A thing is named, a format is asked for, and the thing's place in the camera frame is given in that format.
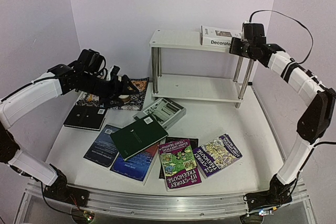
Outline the brown Decorate book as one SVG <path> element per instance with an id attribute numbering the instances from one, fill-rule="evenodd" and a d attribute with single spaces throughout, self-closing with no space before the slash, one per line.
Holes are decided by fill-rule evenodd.
<path id="1" fill-rule="evenodd" d="M 202 46 L 229 49 L 234 37 L 241 39 L 242 31 L 201 26 L 200 44 Z"/>

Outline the dark green hardcover book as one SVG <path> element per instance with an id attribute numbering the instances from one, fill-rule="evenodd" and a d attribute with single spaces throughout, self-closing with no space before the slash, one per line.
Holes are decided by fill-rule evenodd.
<path id="1" fill-rule="evenodd" d="M 167 136 L 168 132 L 151 115 L 110 134 L 119 154 L 125 161 Z"/>

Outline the grey photo cover book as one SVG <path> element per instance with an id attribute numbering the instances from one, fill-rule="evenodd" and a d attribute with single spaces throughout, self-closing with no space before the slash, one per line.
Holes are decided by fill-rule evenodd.
<path id="1" fill-rule="evenodd" d="M 166 130 L 171 128 L 186 114 L 186 108 L 169 98 L 159 98 L 133 116 L 135 120 L 147 115 L 152 117 Z"/>

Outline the black paperback book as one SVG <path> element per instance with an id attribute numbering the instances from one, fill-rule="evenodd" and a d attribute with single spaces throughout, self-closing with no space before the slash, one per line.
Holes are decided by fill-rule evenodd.
<path id="1" fill-rule="evenodd" d="M 179 141 L 179 140 L 182 140 L 182 139 L 185 139 L 185 137 L 167 137 L 164 141 L 164 143 L 170 143 L 170 142 L 176 142 L 176 141 Z M 189 138 L 189 141 L 190 141 L 190 145 L 191 145 L 191 148 L 192 149 L 195 149 L 198 147 L 198 139 L 197 138 Z M 161 166 L 161 169 L 160 169 L 160 174 L 159 174 L 159 179 L 164 179 L 165 176 L 164 176 L 164 170 L 163 170 L 163 167 Z"/>

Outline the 117-Storey Treehouse book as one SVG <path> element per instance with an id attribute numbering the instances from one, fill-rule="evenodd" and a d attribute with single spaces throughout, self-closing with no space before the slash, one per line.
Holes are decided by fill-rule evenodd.
<path id="1" fill-rule="evenodd" d="M 159 145 L 167 191 L 175 191 L 202 183 L 190 140 L 187 138 Z"/>

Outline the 52-Storey Treehouse book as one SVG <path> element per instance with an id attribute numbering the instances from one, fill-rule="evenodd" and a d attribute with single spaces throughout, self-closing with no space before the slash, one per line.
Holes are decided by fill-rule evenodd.
<path id="1" fill-rule="evenodd" d="M 204 178 L 217 174 L 243 157 L 228 134 L 193 149 L 193 154 Z"/>

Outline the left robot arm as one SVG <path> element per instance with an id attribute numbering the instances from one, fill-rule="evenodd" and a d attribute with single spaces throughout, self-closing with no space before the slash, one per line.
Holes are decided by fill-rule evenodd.
<path id="1" fill-rule="evenodd" d="M 44 197 L 84 207 L 89 192 L 69 186 L 61 170 L 33 157 L 16 142 L 9 129 L 33 109 L 72 90 L 98 96 L 104 108 L 109 108 L 111 102 L 122 105 L 127 96 L 139 93 L 127 75 L 118 76 L 117 66 L 113 66 L 105 78 L 100 78 L 105 67 L 104 56 L 84 49 L 77 60 L 48 69 L 38 79 L 1 99 L 1 163 L 41 183 Z"/>

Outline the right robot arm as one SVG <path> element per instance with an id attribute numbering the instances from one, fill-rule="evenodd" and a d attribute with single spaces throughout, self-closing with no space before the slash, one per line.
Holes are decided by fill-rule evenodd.
<path id="1" fill-rule="evenodd" d="M 268 190 L 247 193 L 243 197 L 249 214 L 257 212 L 262 215 L 292 201 L 300 173 L 331 124 L 335 91 L 327 88 L 312 71 L 303 68 L 280 46 L 267 43 L 263 24 L 244 22 L 242 35 L 232 38 L 229 53 L 252 62 L 258 61 L 276 73 L 307 106 L 297 123 L 297 138 L 291 152 L 273 175 Z"/>

